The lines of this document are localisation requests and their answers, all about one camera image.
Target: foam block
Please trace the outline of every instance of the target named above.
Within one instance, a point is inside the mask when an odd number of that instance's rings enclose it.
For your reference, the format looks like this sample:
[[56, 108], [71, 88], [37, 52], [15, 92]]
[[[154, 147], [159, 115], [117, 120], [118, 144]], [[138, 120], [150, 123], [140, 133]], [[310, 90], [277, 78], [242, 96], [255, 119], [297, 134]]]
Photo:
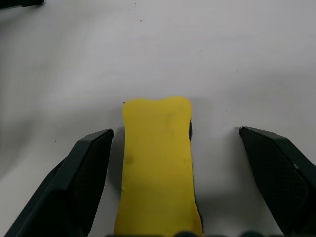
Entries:
[[184, 97], [133, 99], [123, 106], [125, 150], [116, 235], [202, 236]]

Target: yellow sponge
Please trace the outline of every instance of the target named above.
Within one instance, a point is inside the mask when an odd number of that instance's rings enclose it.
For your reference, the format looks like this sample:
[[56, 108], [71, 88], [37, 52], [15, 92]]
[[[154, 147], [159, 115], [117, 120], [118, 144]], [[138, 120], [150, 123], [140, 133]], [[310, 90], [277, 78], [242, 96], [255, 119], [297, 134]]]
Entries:
[[123, 106], [125, 150], [115, 235], [202, 236], [189, 140], [190, 101], [134, 99]]

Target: sponge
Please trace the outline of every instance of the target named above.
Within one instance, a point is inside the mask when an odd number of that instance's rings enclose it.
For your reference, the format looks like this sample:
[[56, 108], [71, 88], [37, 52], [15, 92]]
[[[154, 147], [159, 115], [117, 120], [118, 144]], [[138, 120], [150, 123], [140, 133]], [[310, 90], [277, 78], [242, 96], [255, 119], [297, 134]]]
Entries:
[[189, 139], [192, 108], [180, 96], [123, 106], [125, 150], [115, 235], [202, 236]]

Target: white table surface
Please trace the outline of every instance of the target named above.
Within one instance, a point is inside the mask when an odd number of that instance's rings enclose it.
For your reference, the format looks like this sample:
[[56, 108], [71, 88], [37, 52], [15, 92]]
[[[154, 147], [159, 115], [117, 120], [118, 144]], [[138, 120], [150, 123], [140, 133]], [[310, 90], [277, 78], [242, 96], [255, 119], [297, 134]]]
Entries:
[[0, 11], [0, 236], [75, 142], [106, 128], [116, 136], [89, 236], [112, 233], [122, 102], [168, 95], [192, 102], [206, 234], [280, 233], [236, 127], [283, 135], [316, 162], [315, 12], [311, 0], [46, 0]]

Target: black object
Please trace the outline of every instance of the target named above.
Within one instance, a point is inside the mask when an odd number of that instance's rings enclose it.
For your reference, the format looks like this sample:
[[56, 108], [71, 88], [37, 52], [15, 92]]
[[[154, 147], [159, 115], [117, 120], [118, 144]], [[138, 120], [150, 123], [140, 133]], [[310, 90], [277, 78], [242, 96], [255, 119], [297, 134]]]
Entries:
[[43, 180], [5, 237], [86, 237], [107, 174], [114, 133], [79, 140]]
[[198, 237], [196, 234], [188, 231], [177, 233], [174, 237]]
[[281, 231], [316, 234], [316, 167], [275, 133], [241, 127], [239, 134], [257, 187]]
[[44, 0], [0, 0], [0, 9], [16, 6], [32, 6], [41, 5]]
[[191, 141], [192, 139], [192, 121], [190, 121], [190, 126], [189, 126], [189, 140]]
[[240, 237], [264, 237], [264, 236], [255, 231], [247, 231], [243, 233]]

